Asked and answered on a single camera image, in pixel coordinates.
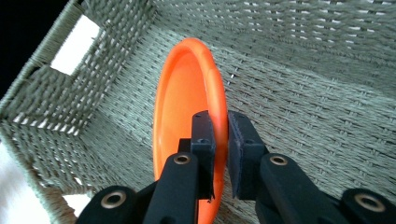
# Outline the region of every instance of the wicker texture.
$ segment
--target wicker texture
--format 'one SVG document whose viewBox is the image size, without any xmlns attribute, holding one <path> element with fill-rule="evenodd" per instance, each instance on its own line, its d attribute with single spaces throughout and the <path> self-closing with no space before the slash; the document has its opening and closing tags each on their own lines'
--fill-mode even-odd
<svg viewBox="0 0 396 224">
<path fill-rule="evenodd" d="M 102 29 L 66 76 L 48 64 L 81 13 Z M 142 189 L 163 62 L 195 36 L 270 151 L 333 196 L 396 203 L 395 19 L 391 1 L 72 1 L 1 101 L 1 138 L 54 222 L 75 220 L 63 194 Z M 231 195 L 226 176 L 216 222 L 257 222 Z"/>
</svg>

